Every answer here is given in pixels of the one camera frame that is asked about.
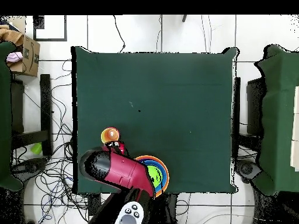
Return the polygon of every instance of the green object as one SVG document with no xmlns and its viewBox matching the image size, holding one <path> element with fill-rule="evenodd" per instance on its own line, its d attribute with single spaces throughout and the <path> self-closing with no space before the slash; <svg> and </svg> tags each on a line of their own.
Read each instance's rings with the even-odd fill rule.
<svg viewBox="0 0 299 224">
<path fill-rule="evenodd" d="M 32 153 L 39 155 L 41 152 L 41 142 L 34 144 L 30 150 Z"/>
<path fill-rule="evenodd" d="M 156 188 L 162 181 L 162 173 L 155 166 L 147 166 L 147 168 L 148 168 L 149 176 L 151 176 L 154 187 Z"/>
<path fill-rule="evenodd" d="M 23 183 L 14 178 L 9 170 L 12 157 L 12 107 L 11 72 L 6 65 L 6 57 L 16 50 L 11 42 L 0 43 L 0 187 L 18 191 Z"/>
<path fill-rule="evenodd" d="M 265 75 L 267 93 L 262 102 L 264 137 L 259 158 L 264 172 L 253 182 L 266 195 L 277 191 L 299 192 L 299 172 L 290 166 L 299 53 L 270 45 L 256 66 Z"/>
<path fill-rule="evenodd" d="M 223 54 L 99 54 L 75 47 L 72 55 L 78 161 L 102 146 L 101 132 L 114 126 L 131 157 L 152 155 L 164 162 L 168 193 L 235 191 L 230 165 L 236 48 Z M 78 169 L 78 193 L 100 192 L 117 190 Z"/>
</svg>

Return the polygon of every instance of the floor tile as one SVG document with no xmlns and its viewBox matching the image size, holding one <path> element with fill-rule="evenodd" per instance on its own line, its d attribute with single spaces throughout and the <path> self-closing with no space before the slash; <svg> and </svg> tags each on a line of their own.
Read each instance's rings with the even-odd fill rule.
<svg viewBox="0 0 299 224">
<path fill-rule="evenodd" d="M 180 193 L 178 200 L 188 202 L 190 193 Z M 231 205 L 231 194 L 227 193 L 191 193 L 190 205 Z"/>
<path fill-rule="evenodd" d="M 231 224 L 252 224 L 255 207 L 232 207 Z"/>
<path fill-rule="evenodd" d="M 237 62 L 237 76 L 241 78 L 240 88 L 240 122 L 247 124 L 247 93 L 248 81 L 261 77 L 257 67 L 251 62 Z M 247 126 L 240 124 L 240 133 L 247 133 Z"/>
<path fill-rule="evenodd" d="M 258 61 L 269 44 L 294 51 L 299 47 L 298 15 L 237 15 L 239 61 Z"/>
<path fill-rule="evenodd" d="M 45 30 L 36 30 L 36 38 L 54 39 L 60 36 L 64 22 L 62 16 L 58 19 L 60 20 L 59 23 L 51 22 L 51 16 L 45 16 Z M 26 18 L 26 35 L 33 38 L 32 16 Z M 67 41 L 38 41 L 38 43 L 40 44 L 40 60 L 70 59 L 71 46 L 87 47 L 87 16 L 67 16 Z"/>
<path fill-rule="evenodd" d="M 235 46 L 235 15 L 202 16 L 203 21 L 201 15 L 187 15 L 182 22 L 183 15 L 163 15 L 163 51 L 221 53 Z"/>
<path fill-rule="evenodd" d="M 230 206 L 190 206 L 185 211 L 185 206 L 176 207 L 178 224 L 230 224 Z"/>
<path fill-rule="evenodd" d="M 254 205 L 255 200 L 250 184 L 242 182 L 241 177 L 235 173 L 234 184 L 238 191 L 232 194 L 232 205 Z"/>
<path fill-rule="evenodd" d="M 42 224 L 87 224 L 80 215 L 77 208 L 67 208 L 65 206 L 52 207 L 53 211 L 50 210 L 48 216 Z M 85 217 L 86 210 L 80 209 L 81 214 Z M 24 213 L 26 221 L 33 220 L 37 224 L 43 215 L 40 205 L 25 205 Z"/>
<path fill-rule="evenodd" d="M 156 51 L 161 29 L 159 15 L 116 15 L 116 23 L 126 47 L 123 52 Z M 97 53 L 117 53 L 123 42 L 115 27 L 114 17 L 88 16 L 88 50 Z"/>
</svg>

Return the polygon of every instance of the white controller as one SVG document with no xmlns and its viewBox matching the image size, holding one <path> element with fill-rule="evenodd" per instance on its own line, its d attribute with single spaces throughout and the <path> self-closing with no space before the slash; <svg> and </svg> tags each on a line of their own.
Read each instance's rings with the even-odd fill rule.
<svg viewBox="0 0 299 224">
<path fill-rule="evenodd" d="M 144 212 L 141 204 L 132 201 L 126 203 L 115 221 L 115 224 L 141 224 Z"/>
</svg>

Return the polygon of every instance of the black cable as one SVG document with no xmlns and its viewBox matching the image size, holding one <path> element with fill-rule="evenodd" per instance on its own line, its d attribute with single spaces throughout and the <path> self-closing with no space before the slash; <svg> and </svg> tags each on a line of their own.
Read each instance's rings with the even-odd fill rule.
<svg viewBox="0 0 299 224">
<path fill-rule="evenodd" d="M 159 17 L 159 23 L 160 23 L 160 26 L 162 25 L 162 23 L 161 23 L 161 16 L 162 15 L 160 15 L 160 17 Z M 156 42 L 156 52 L 157 52 L 157 50 L 158 50 L 158 40 L 159 40 L 159 35 L 160 35 L 160 32 L 162 31 L 162 29 L 160 29 L 160 31 L 159 31 L 159 33 L 158 33 L 158 37 L 157 37 L 157 42 Z"/>
<path fill-rule="evenodd" d="M 117 27 L 117 24 L 116 24 L 116 17 L 115 17 L 115 15 L 113 15 L 113 17 L 114 17 L 115 27 L 116 27 L 117 31 L 119 32 L 119 28 Z M 121 38 L 121 40 L 122 40 L 123 43 L 124 43 L 124 44 L 123 44 L 123 48 L 122 48 L 122 49 L 120 50 L 120 52 L 119 52 L 119 53 L 121 53 L 121 52 L 123 51 L 123 49 L 126 47 L 126 44 L 125 44 L 123 38 L 121 37 L 120 32 L 119 32 L 119 37 Z"/>
<path fill-rule="evenodd" d="M 211 36 L 210 36 L 210 48 L 209 48 L 209 53 L 211 53 L 212 27 L 211 27 L 210 15 L 208 15 L 208 22 L 209 22 L 209 24 L 210 24 L 210 33 L 211 33 Z"/>
<path fill-rule="evenodd" d="M 201 24 L 203 26 L 203 15 L 201 15 Z M 204 26 L 203 26 L 203 36 L 204 36 L 204 46 L 206 48 L 206 53 L 207 53 L 206 33 L 204 32 Z"/>
</svg>

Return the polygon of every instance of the cable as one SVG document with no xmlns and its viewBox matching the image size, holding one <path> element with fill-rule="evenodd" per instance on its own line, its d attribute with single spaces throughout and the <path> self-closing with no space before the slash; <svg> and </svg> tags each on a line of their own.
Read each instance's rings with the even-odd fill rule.
<svg viewBox="0 0 299 224">
<path fill-rule="evenodd" d="M 201 24 L 203 26 L 203 15 L 201 15 Z M 203 27 L 203 36 L 204 36 L 204 46 L 206 48 L 206 53 L 207 53 L 206 34 L 204 32 L 204 27 Z"/>
<path fill-rule="evenodd" d="M 210 48 L 209 48 L 209 53 L 211 53 L 212 27 L 211 27 L 210 15 L 208 15 L 208 22 L 210 24 Z"/>
<path fill-rule="evenodd" d="M 57 79 L 59 79 L 59 78 L 62 78 L 62 77 L 64 77 L 64 76 L 68 76 L 68 75 L 72 74 L 72 71 L 71 71 L 71 70 L 68 71 L 68 70 L 66 70 L 66 69 L 63 68 L 64 64 L 65 64 L 67 61 L 71 61 L 71 60 L 72 60 L 72 59 L 67 59 L 67 60 L 65 60 L 65 61 L 63 62 L 63 64 L 62 64 L 62 70 L 63 70 L 63 71 L 67 71 L 67 72 L 69 72 L 69 74 L 59 76 L 59 77 L 57 77 L 57 78 L 55 78 L 55 79 L 53 79 L 53 78 L 50 78 L 50 79 L 51 79 L 51 80 L 57 80 Z"/>
<path fill-rule="evenodd" d="M 188 221 L 188 214 L 189 214 L 190 199 L 191 199 L 191 193 L 190 193 L 190 195 L 189 195 L 189 197 L 188 197 L 188 202 L 186 202 L 185 200 L 182 200 L 182 199 L 180 199 L 180 200 L 178 200 L 178 201 L 176 202 L 176 203 L 178 203 L 178 202 L 180 202 L 180 201 L 183 201 L 183 202 L 185 202 L 185 203 L 186 203 L 187 209 L 186 209 L 186 210 L 185 210 L 183 213 L 176 214 L 176 216 L 181 216 L 181 215 L 183 215 L 183 214 L 187 213 L 187 217 L 186 217 L 186 222 L 185 222 L 185 224 L 187 224 L 187 221 Z"/>
<path fill-rule="evenodd" d="M 63 65 L 62 65 L 62 70 L 67 71 L 64 69 L 64 64 L 66 63 L 66 61 L 64 61 Z M 60 128 L 57 134 L 57 138 L 59 134 L 67 134 L 67 135 L 72 135 L 72 131 L 70 130 L 70 128 L 67 126 L 66 123 L 63 123 L 63 118 L 65 116 L 66 113 L 66 106 L 63 102 L 59 101 L 58 99 L 56 99 L 53 96 L 53 90 L 57 87 L 62 87 L 62 86 L 68 86 L 70 84 L 67 85 L 58 85 L 54 88 L 52 88 L 51 90 L 51 97 L 53 98 L 51 101 L 58 107 L 59 111 L 60 111 L 60 124 L 58 122 L 56 122 L 56 120 L 54 120 L 53 118 L 51 118 Z M 34 102 L 34 100 L 25 93 L 25 95 L 41 110 L 43 110 L 40 106 L 38 106 L 38 104 L 36 104 Z M 58 101 L 59 103 L 61 103 L 64 106 L 64 113 L 62 114 L 62 111 L 59 107 L 58 104 L 56 104 L 56 102 L 54 102 L 54 100 Z M 59 158 L 56 162 L 48 162 L 46 164 L 46 166 L 49 165 L 54 165 L 53 167 L 49 168 L 49 169 L 45 169 L 44 171 L 42 171 L 38 176 L 35 177 L 35 184 L 37 186 L 37 188 L 39 190 L 41 190 L 42 192 L 44 192 L 44 195 L 41 199 L 41 210 L 42 210 L 42 217 L 41 219 L 38 221 L 38 224 L 42 224 L 44 222 L 44 220 L 50 220 L 50 219 L 54 219 L 54 223 L 56 224 L 56 218 L 54 216 L 54 211 L 53 211 L 53 207 L 59 207 L 59 206 L 65 206 L 67 207 L 67 209 L 70 207 L 70 203 L 72 204 L 73 208 L 76 208 L 79 211 L 79 214 L 81 215 L 81 217 L 86 221 L 86 217 L 83 216 L 83 214 L 81 213 L 81 209 L 86 210 L 87 211 L 87 204 L 86 204 L 86 198 L 84 197 L 80 197 L 78 198 L 77 195 L 72 193 L 72 188 L 71 188 L 71 184 L 69 184 L 68 181 L 73 182 L 72 179 L 72 174 L 70 174 L 69 172 L 66 171 L 66 168 L 69 164 L 72 164 L 72 151 L 71 151 L 71 142 L 65 142 L 64 140 L 64 135 L 62 135 L 62 139 L 63 139 L 63 144 L 59 145 L 58 147 L 56 147 L 56 149 L 54 150 L 52 156 L 63 147 L 64 150 L 64 156 L 62 158 Z M 22 160 L 20 157 L 26 153 L 23 152 L 19 157 L 16 157 L 16 162 L 19 162 L 20 160 Z M 55 181 L 52 182 L 48 182 L 47 181 L 47 177 L 53 178 L 55 179 Z M 41 189 L 40 186 L 38 185 L 37 181 L 40 180 L 40 182 L 44 185 L 46 185 L 46 189 Z"/>
<path fill-rule="evenodd" d="M 159 23 L 160 23 L 160 26 L 162 25 L 162 23 L 161 23 L 161 16 L 162 15 L 160 15 L 160 17 L 159 17 Z M 157 37 L 157 42 L 156 42 L 156 52 L 157 52 L 157 50 L 158 50 L 158 40 L 159 40 L 159 35 L 160 35 L 160 32 L 162 31 L 162 26 L 161 26 L 161 29 L 160 29 L 160 31 L 159 31 L 159 33 L 158 33 L 158 37 Z"/>
<path fill-rule="evenodd" d="M 260 218 L 255 218 L 253 216 L 246 216 L 246 215 L 236 215 L 236 214 L 221 214 L 221 215 L 216 215 L 216 216 L 213 216 L 209 219 L 207 219 L 203 224 L 206 224 L 209 220 L 212 220 L 213 218 L 216 218 L 216 217 L 219 217 L 219 216 L 244 216 L 244 217 L 248 217 L 248 218 L 252 218 L 252 219 L 255 219 L 255 220 L 260 220 L 260 221 L 278 221 L 278 222 L 281 222 L 280 220 L 265 220 L 265 219 L 260 219 Z"/>
<path fill-rule="evenodd" d="M 114 17 L 114 21 L 115 21 L 115 27 L 116 27 L 117 31 L 119 32 L 119 28 L 117 27 L 117 24 L 116 24 L 116 17 L 115 17 L 115 15 L 113 15 L 113 17 Z M 121 53 L 121 52 L 123 51 L 123 49 L 125 49 L 126 44 L 125 44 L 123 38 L 121 37 L 120 32 L 119 32 L 119 37 L 121 38 L 121 40 L 122 40 L 123 43 L 124 43 L 124 44 L 123 44 L 123 48 L 122 48 L 122 49 L 120 50 L 120 52 L 119 52 L 119 53 Z"/>
</svg>

